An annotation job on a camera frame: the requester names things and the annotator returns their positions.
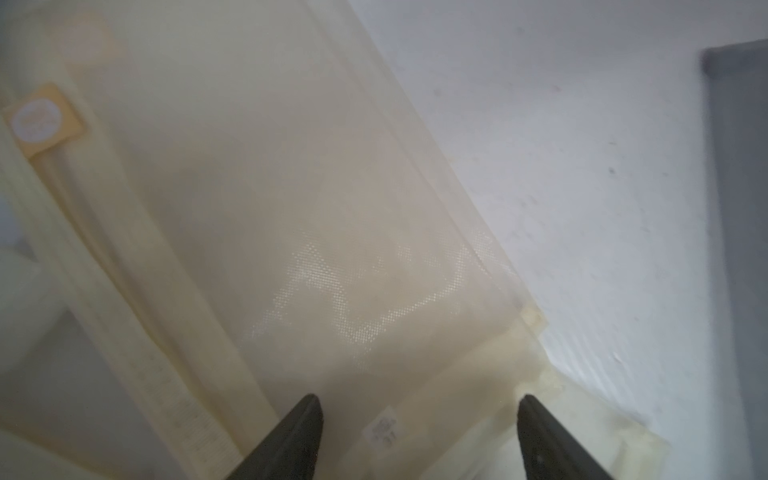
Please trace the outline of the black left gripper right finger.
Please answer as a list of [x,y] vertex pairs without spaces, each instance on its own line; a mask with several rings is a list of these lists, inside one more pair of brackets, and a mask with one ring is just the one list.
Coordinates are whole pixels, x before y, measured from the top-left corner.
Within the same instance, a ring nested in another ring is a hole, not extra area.
[[612,479],[534,395],[520,400],[516,424],[527,480]]

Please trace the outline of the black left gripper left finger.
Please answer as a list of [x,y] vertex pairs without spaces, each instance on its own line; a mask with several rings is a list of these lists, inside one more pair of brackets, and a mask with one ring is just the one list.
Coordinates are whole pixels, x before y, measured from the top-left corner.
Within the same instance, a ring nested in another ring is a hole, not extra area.
[[323,433],[320,399],[305,395],[227,480],[312,480]]

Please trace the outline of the yellow mesh pouch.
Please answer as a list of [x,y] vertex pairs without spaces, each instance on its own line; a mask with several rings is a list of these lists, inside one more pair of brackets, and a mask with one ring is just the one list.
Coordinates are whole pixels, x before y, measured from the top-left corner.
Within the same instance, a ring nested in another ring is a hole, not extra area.
[[5,1],[1,475],[465,479],[548,360],[346,1]]
[[335,479],[656,479],[658,435],[555,369],[524,324],[484,342],[366,425]]

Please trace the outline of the grey mesh pouch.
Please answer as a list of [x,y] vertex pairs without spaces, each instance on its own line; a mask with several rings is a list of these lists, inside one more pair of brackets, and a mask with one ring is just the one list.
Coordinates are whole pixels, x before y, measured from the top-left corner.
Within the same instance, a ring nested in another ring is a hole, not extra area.
[[767,42],[702,54],[745,465],[767,476]]

